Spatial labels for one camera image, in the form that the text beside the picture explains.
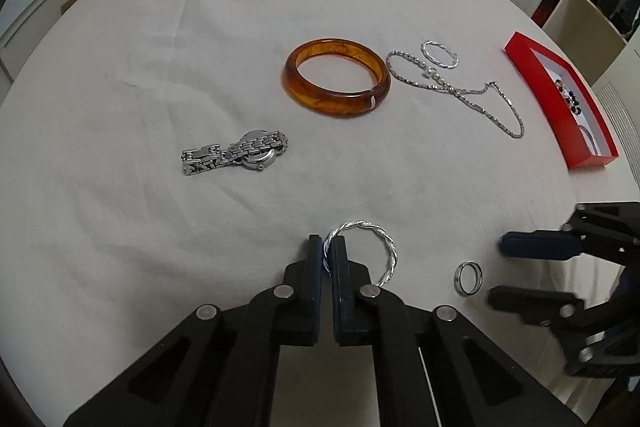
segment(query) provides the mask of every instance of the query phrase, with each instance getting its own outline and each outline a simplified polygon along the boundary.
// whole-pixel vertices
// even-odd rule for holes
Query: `mattress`
[[[416,307],[456,307],[587,418],[607,382],[563,375],[548,332],[489,309],[486,290],[555,288],[593,304],[609,296],[618,266],[504,259],[496,242],[510,230],[557,229],[577,201],[637,200],[638,186],[623,156],[567,170],[502,50],[514,31],[561,53],[509,0],[79,0],[0,108],[0,353],[35,412],[62,425],[199,304],[248,302],[281,280],[309,234],[367,219],[398,248],[389,290]],[[524,138],[452,96],[395,80],[358,118],[298,105],[281,86],[284,62],[325,37],[383,57],[444,42],[460,58],[445,79],[476,89],[497,81]],[[331,58],[305,72],[325,87],[367,82]],[[517,130],[499,96],[481,105]],[[254,129],[289,137],[268,169],[182,174],[182,150]],[[345,236],[377,279],[382,243]],[[452,283],[466,260],[484,269],[468,299]],[[378,425],[370,350],[336,347],[330,320],[319,346],[280,358],[272,425],[302,424]]]

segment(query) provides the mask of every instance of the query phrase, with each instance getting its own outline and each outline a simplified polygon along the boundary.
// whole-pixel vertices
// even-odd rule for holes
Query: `red jewelry box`
[[[564,58],[518,32],[504,51],[538,99],[570,169],[603,166],[618,157],[618,149],[589,89]],[[582,110],[580,116],[569,109],[552,76],[574,92]]]

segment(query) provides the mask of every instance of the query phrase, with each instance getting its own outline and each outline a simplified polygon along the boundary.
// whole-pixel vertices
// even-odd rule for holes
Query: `metal watch band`
[[[182,170],[187,176],[238,164],[263,170],[273,163],[277,155],[285,152],[288,142],[280,131],[251,131],[225,150],[220,149],[220,144],[212,144],[182,151]]]

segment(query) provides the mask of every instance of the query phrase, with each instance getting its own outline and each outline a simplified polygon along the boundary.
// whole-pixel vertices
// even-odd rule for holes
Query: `amber bangle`
[[[356,60],[373,73],[376,85],[366,91],[340,92],[312,84],[300,74],[298,67],[319,55],[340,55]],[[287,92],[303,105],[325,114],[342,116],[369,112],[385,99],[391,87],[382,58],[362,44],[343,39],[319,39],[296,48],[285,64],[283,83]]]

